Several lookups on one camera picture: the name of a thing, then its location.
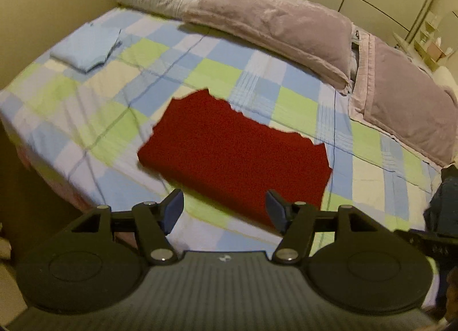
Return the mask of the red patterned knit sweater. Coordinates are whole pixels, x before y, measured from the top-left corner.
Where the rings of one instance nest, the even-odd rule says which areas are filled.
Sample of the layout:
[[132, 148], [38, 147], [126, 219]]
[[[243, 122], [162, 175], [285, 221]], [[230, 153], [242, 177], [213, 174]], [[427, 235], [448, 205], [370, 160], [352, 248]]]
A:
[[320, 207], [332, 172], [324, 144], [256, 122], [206, 89], [174, 98], [137, 156], [168, 181], [264, 226], [267, 191]]

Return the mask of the dark clothes pile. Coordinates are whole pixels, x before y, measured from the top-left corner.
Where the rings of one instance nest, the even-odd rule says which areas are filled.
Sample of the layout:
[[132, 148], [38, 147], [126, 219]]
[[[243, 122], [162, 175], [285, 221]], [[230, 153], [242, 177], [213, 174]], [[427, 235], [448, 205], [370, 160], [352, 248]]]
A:
[[457, 235], [457, 167], [441, 170], [441, 183], [424, 212], [426, 230], [446, 236]]

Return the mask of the checkered bed sheet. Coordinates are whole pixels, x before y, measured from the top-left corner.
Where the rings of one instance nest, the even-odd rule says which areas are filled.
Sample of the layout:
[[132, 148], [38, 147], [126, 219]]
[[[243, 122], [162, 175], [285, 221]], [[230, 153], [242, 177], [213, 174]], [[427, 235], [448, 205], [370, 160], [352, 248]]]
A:
[[206, 88], [257, 122], [324, 144], [324, 210], [354, 205], [389, 229], [423, 229], [438, 170], [348, 115], [349, 100], [296, 64], [227, 34], [116, 8], [108, 61], [84, 74], [42, 54], [1, 91], [1, 121], [25, 163], [80, 209], [128, 210], [171, 184], [137, 151], [170, 101]]

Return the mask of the mauve pillow near headboard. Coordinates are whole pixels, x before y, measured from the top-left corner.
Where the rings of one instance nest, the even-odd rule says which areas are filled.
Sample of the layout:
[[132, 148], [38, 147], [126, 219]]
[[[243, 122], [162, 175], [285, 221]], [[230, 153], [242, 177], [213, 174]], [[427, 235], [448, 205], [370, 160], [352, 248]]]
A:
[[349, 116], [388, 134], [441, 167], [457, 155], [457, 97], [408, 56], [360, 32], [360, 62]]

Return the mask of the mauve pillow far side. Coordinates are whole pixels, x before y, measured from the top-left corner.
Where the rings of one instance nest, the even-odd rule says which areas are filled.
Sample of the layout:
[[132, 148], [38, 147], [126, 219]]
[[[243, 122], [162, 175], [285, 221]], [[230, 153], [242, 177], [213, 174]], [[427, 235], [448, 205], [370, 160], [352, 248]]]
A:
[[351, 83], [352, 22], [307, 0], [116, 0], [120, 5], [200, 24], [273, 51], [340, 92]]

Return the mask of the folded light blue cloth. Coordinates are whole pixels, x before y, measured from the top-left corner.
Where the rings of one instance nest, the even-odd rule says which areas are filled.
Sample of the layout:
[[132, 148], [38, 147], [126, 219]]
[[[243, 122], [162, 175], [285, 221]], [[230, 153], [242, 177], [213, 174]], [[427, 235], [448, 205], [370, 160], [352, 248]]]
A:
[[50, 49], [50, 56], [87, 73], [104, 64], [117, 45], [121, 29], [85, 23]]

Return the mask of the pink box on nightstand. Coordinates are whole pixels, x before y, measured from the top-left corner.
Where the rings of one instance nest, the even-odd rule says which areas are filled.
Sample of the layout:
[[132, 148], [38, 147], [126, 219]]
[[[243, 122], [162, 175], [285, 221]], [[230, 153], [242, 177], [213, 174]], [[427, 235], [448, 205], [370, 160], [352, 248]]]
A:
[[445, 56], [445, 53], [434, 41], [427, 48], [427, 54], [433, 61], [438, 61]]

